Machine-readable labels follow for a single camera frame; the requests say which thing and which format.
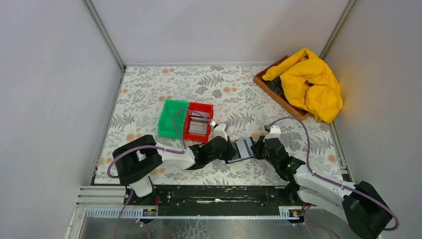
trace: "gray floor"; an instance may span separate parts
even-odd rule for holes
[[[309,221],[323,224],[338,233],[342,239],[358,238],[338,217],[311,209]],[[116,219],[86,218],[83,239],[112,239]],[[154,220],[148,224],[152,239],[309,239],[304,226],[293,227],[281,220]],[[316,239],[334,239],[319,228],[311,230]],[[120,221],[119,239],[145,239],[147,231],[135,219]]]

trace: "green plastic container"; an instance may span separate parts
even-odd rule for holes
[[[173,118],[174,114],[179,110],[185,110],[189,106],[186,101],[166,100],[164,102],[163,111],[158,121],[158,135],[161,137],[179,138],[174,130]],[[176,117],[176,127],[180,135],[183,137],[183,124],[185,123],[187,112],[181,112]]]

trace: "table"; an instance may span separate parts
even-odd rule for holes
[[[133,66],[122,82],[94,184],[119,184],[107,176],[111,152],[142,135],[168,146],[180,147],[178,139],[159,137],[158,120],[166,99],[214,105],[214,121],[228,125],[232,140],[265,135],[264,125],[289,114],[252,80],[262,66]],[[311,138],[310,163],[314,170],[342,179],[329,131],[329,125],[304,120]],[[305,160],[306,135],[292,119],[277,123],[280,140],[294,157]],[[187,141],[188,145],[197,142]],[[149,176],[154,184],[182,185],[286,185],[264,160],[248,159],[233,164],[216,160],[203,169],[187,171],[158,167]]]

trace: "robotic arm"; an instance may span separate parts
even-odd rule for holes
[[[158,166],[196,170],[216,159],[226,163],[251,157],[266,160],[283,180],[289,182],[286,188],[292,202],[301,200],[337,215],[361,238],[374,239],[381,233],[392,219],[390,213],[367,198],[344,188],[364,193],[387,207],[369,183],[362,181],[356,185],[318,173],[335,185],[316,177],[304,161],[290,156],[285,150],[278,139],[281,133],[278,126],[266,126],[265,129],[268,134],[261,136],[257,142],[253,142],[251,138],[231,142],[225,132],[225,125],[218,124],[213,130],[213,139],[205,144],[189,146],[184,152],[156,143],[151,135],[145,135],[116,149],[112,154],[115,159],[124,154],[115,163],[120,183],[129,185],[139,198],[147,197],[153,192],[147,175]],[[128,150],[145,145],[150,147],[139,150],[140,154],[133,150],[127,153]]]

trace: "yellow towel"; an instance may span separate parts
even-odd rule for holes
[[[289,103],[311,112],[317,121],[331,123],[343,108],[340,85],[331,69],[306,48],[268,69],[262,79],[278,76]]]

